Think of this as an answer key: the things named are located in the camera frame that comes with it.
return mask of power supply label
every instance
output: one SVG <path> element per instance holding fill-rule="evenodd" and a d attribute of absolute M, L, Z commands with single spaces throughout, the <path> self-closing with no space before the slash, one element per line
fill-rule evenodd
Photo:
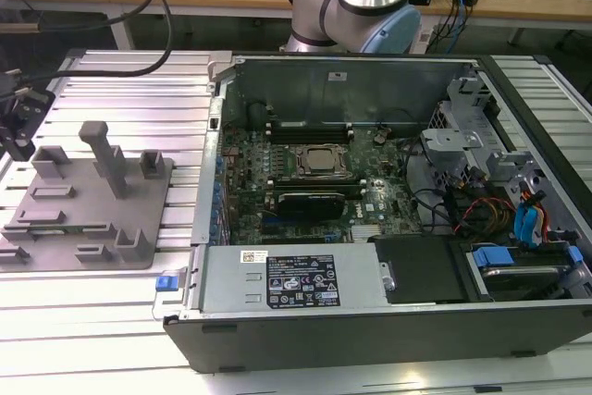
<path fill-rule="evenodd" d="M 267 256 L 267 305 L 272 309 L 340 305 L 332 254 Z"/>

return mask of screw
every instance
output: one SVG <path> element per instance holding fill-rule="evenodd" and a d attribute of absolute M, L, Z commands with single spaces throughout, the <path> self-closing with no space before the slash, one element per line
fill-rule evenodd
<path fill-rule="evenodd" d="M 395 290 L 395 280 L 391 277 L 382 277 L 382 284 L 385 286 L 386 291 Z"/>

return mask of blue latch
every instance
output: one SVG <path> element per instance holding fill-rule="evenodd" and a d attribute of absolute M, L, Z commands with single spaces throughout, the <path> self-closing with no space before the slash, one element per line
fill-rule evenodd
<path fill-rule="evenodd" d="M 477 267 L 488 267 L 492 265 L 513 265 L 514 260 L 508 247 L 492 245 L 480 247 L 473 252 Z"/>
<path fill-rule="evenodd" d="M 574 265 L 582 264 L 584 262 L 584 256 L 582 256 L 580 249 L 578 249 L 576 246 L 570 245 L 567 248 L 567 253 L 570 254 Z"/>
<path fill-rule="evenodd" d="M 158 277 L 156 279 L 156 291 L 179 290 L 179 277 Z"/>

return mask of cpu socket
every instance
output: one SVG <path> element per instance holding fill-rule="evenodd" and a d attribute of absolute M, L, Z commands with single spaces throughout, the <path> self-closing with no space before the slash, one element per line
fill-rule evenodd
<path fill-rule="evenodd" d="M 295 149 L 298 178 L 348 176 L 344 149 L 339 145 L 305 145 Z"/>

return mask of metal slotted surface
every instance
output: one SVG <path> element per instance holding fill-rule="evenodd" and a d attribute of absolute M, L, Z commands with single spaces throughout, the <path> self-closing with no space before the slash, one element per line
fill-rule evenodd
<path fill-rule="evenodd" d="M 553 66 L 531 56 L 495 56 L 496 63 L 586 185 L 592 187 L 590 105 Z M 526 149 L 509 119 L 499 121 L 518 150 Z"/>
<path fill-rule="evenodd" d="M 133 69 L 157 57 L 156 53 L 91 52 L 79 65 Z M 141 79 L 65 82 L 39 130 L 38 145 L 60 143 L 72 156 L 89 156 L 77 142 L 80 123 L 86 118 L 106 118 L 110 141 L 122 145 L 126 155 L 137 155 L 142 148 L 162 148 L 178 163 L 152 268 L 0 275 L 1 393 L 64 394 L 80 393 L 83 388 L 90 393 L 133 390 L 142 395 L 181 390 L 215 395 L 460 394 L 475 393 L 474 386 L 482 385 L 502 385 L 504 392 L 523 394 L 590 393 L 592 336 L 547 356 L 518 360 L 216 376 L 191 371 L 162 323 L 153 320 L 152 303 L 155 277 L 189 262 L 208 98 L 206 62 L 205 53 L 176 53 L 159 73 Z M 0 178 L 0 223 L 11 217 L 33 174 L 28 164 L 7 166 Z"/>

